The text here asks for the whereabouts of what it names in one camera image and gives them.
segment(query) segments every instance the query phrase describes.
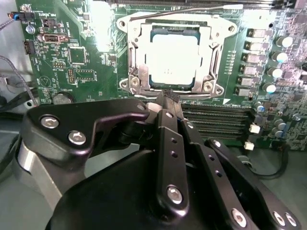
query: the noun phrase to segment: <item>green circuit board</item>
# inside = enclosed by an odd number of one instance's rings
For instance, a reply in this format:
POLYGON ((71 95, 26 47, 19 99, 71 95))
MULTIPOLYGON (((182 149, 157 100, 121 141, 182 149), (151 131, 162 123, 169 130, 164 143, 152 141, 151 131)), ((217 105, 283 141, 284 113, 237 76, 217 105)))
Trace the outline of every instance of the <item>green circuit board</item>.
MULTIPOLYGON (((116 21, 137 12, 182 9, 174 6, 108 4, 92 0, 16 0, 16 3, 19 12, 34 14, 33 19, 21 23, 41 104, 53 103, 54 96, 60 92, 69 93, 75 102, 134 97, 119 86, 120 81, 128 77, 128 48, 127 34, 118 28, 116 21), (29 26, 35 31, 29 33, 29 26)), ((307 62, 306 7, 198 13, 218 15, 235 23, 237 33, 227 37, 223 44, 217 80, 224 88, 223 94, 209 99, 182 100, 183 104, 198 106, 195 111, 190 109, 190 119, 193 121, 195 118, 196 124, 201 127, 203 121, 199 117, 204 105, 217 108, 213 112, 216 113, 214 116, 219 114, 218 108, 239 111, 254 108, 254 104, 259 102, 261 109, 258 112, 264 120, 261 124, 262 136, 257 140, 256 146, 269 148, 273 140, 285 139, 292 149, 306 150, 307 85, 304 77, 307 72, 301 68, 307 62), (265 31, 265 35, 254 38, 251 35, 253 31, 265 31), (293 38, 291 47, 276 45, 276 40, 282 35, 293 38), (254 42, 253 39, 267 44, 267 48, 257 54, 263 60, 253 63, 253 66, 260 67, 263 71, 246 78, 242 69, 248 65, 245 58, 250 54, 246 45, 254 42), (276 51, 285 52, 288 55, 287 62, 273 61, 272 54, 276 51), (281 69, 283 76, 270 76, 268 69, 272 67, 281 69), (242 80, 247 80, 248 83, 242 85, 242 80), (264 90, 267 83, 276 87, 274 93, 264 90), (279 119, 285 123, 281 135, 272 132, 279 119)), ((233 112, 213 121, 222 125, 221 120, 229 118, 231 123, 233 116, 244 119, 244 116, 233 112)), ((222 128, 221 132, 231 137, 241 125, 242 120, 237 122, 234 119, 233 125, 222 128)), ((241 144, 231 138, 225 140, 230 144, 241 144)))

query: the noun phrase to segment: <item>mounting hole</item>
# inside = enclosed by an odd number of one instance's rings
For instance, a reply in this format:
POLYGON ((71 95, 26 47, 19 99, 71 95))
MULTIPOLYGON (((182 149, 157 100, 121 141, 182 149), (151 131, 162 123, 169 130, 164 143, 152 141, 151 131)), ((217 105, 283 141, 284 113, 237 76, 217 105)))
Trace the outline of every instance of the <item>mounting hole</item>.
POLYGON ((170 117, 170 118, 173 117, 173 115, 172 115, 171 113, 169 113, 169 112, 166 112, 166 116, 168 116, 168 117, 170 117))
POLYGON ((175 151, 171 151, 171 155, 172 155, 172 157, 174 157, 174 158, 177 158, 177 157, 178 157, 178 155, 177 155, 177 153, 175 153, 175 151))
POLYGON ((218 170, 215 170, 215 174, 218 176, 218 177, 222 177, 223 175, 220 173, 220 171, 218 170))
POLYGON ((229 26, 229 27, 228 27, 228 30, 229 30, 230 32, 233 32, 233 31, 235 31, 235 27, 234 27, 234 26, 229 26))
POLYGON ((121 27, 125 27, 126 23, 125 23, 124 21, 120 21, 120 22, 119 22, 119 25, 120 25, 121 27))
POLYGON ((141 109, 141 110, 145 110, 145 109, 146 109, 145 106, 142 105, 142 104, 138 104, 137 107, 138 107, 139 109, 141 109))
POLYGON ((212 161, 215 160, 214 157, 211 156, 211 155, 209 155, 208 157, 209 157, 209 159, 212 160, 212 161))

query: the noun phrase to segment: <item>black plastic part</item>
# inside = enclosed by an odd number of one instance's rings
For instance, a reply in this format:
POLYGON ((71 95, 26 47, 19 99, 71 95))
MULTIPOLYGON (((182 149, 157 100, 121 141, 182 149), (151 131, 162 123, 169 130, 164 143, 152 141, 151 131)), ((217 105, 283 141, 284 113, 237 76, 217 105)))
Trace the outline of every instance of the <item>black plastic part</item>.
POLYGON ((148 115, 148 108, 137 99, 45 105, 26 113, 21 135, 24 144, 33 152, 57 165, 73 168, 89 157, 96 133, 107 134, 120 122, 145 120, 148 115), (45 116, 56 118, 59 126, 53 129, 42 126, 40 120, 45 116), (68 140, 73 130, 86 136, 84 144, 75 145, 68 140))
POLYGON ((190 209, 178 222, 152 212, 158 155, 133 153, 67 191, 46 230, 216 230, 203 175, 188 167, 190 209))
POLYGON ((156 143, 158 171, 156 198, 168 221, 175 221, 188 213, 189 195, 183 138, 177 130, 177 117, 162 109, 157 117, 156 143), (175 204, 167 196, 168 187, 177 188, 182 202, 175 204))
POLYGON ((248 200, 248 207, 245 209, 248 209, 258 227, 264 230, 300 230, 301 225, 295 215, 230 152, 226 145, 221 141, 219 143, 218 147, 213 138, 206 141, 206 145, 216 152, 227 175, 231 175, 232 186, 236 188, 237 193, 244 194, 248 200), (285 220, 285 226, 277 222, 273 215, 274 211, 285 220), (292 216, 297 226, 290 224, 285 216, 286 213, 292 216))
POLYGON ((24 41, 25 54, 36 54, 34 41, 26 40, 24 41))
POLYGON ((193 128, 191 128, 187 122, 187 120, 180 122, 183 137, 186 141, 185 152, 193 154, 192 158, 195 160, 196 165, 202 169, 203 176, 207 177, 211 185, 213 192, 212 199, 216 201, 218 209, 216 216, 220 219, 218 222, 219 228, 242 229, 232 217, 232 210, 235 208, 246 219, 247 225, 244 229, 257 230, 258 227, 241 206, 217 155, 212 149, 204 146, 203 140, 195 126, 192 124, 193 128))
POLYGON ((33 21, 35 19, 35 14, 32 12, 11 12, 8 14, 15 21, 33 21))

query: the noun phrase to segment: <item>screw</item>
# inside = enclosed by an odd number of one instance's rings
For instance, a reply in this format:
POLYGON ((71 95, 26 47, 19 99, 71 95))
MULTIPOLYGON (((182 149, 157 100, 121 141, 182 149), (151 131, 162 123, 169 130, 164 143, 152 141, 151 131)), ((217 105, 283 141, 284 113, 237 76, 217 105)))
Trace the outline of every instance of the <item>screw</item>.
POLYGON ((274 216, 275 216, 277 222, 278 222, 281 226, 285 226, 285 225, 286 225, 284 219, 283 219, 277 212, 274 211, 273 214, 274 214, 274 216))
POLYGON ((59 121, 51 116, 45 116, 40 120, 42 126, 46 128, 56 128, 59 125, 59 121))
POLYGON ((141 109, 141 110, 145 110, 145 107, 144 107, 144 105, 142 105, 142 104, 138 104, 137 107, 138 107, 139 109, 141 109))
POLYGON ((189 128, 194 128, 193 124, 190 121, 187 122, 187 125, 189 126, 189 128))
POLYGON ((237 209, 232 209, 231 214, 233 216, 233 218, 235 219, 235 221, 238 223, 238 225, 240 225, 241 227, 245 228, 247 225, 246 219, 244 217, 244 215, 239 212, 237 209))
POLYGON ((68 135, 68 140, 75 145, 83 145, 86 141, 86 137, 82 132, 72 131, 68 135))
POLYGON ((170 114, 169 112, 166 112, 166 115, 167 115, 168 117, 170 117, 170 118, 172 118, 172 117, 173 117, 173 115, 172 115, 172 114, 170 114))
POLYGON ((221 146, 221 143, 218 142, 217 140, 213 140, 213 143, 214 143, 217 147, 220 147, 220 146, 221 146))
POLYGON ((30 35, 35 34, 35 28, 32 25, 27 25, 27 27, 25 28, 25 31, 30 35))
POLYGON ((302 119, 301 114, 293 114, 292 119, 294 121, 300 121, 302 119))
POLYGON ((182 202, 181 192, 173 186, 167 188, 167 196, 177 205, 182 202))
POLYGON ((290 224, 294 227, 296 227, 296 221, 292 218, 292 216, 286 212, 286 217, 288 219, 288 221, 290 222, 290 224))

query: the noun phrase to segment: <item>integrated circuit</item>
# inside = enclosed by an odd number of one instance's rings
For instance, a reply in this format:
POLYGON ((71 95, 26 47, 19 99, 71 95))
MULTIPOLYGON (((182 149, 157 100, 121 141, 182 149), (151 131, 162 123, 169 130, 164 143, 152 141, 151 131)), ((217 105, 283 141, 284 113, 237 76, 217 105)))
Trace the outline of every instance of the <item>integrated circuit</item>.
POLYGON ((84 47, 71 46, 69 48, 69 61, 74 65, 86 64, 86 52, 84 47))

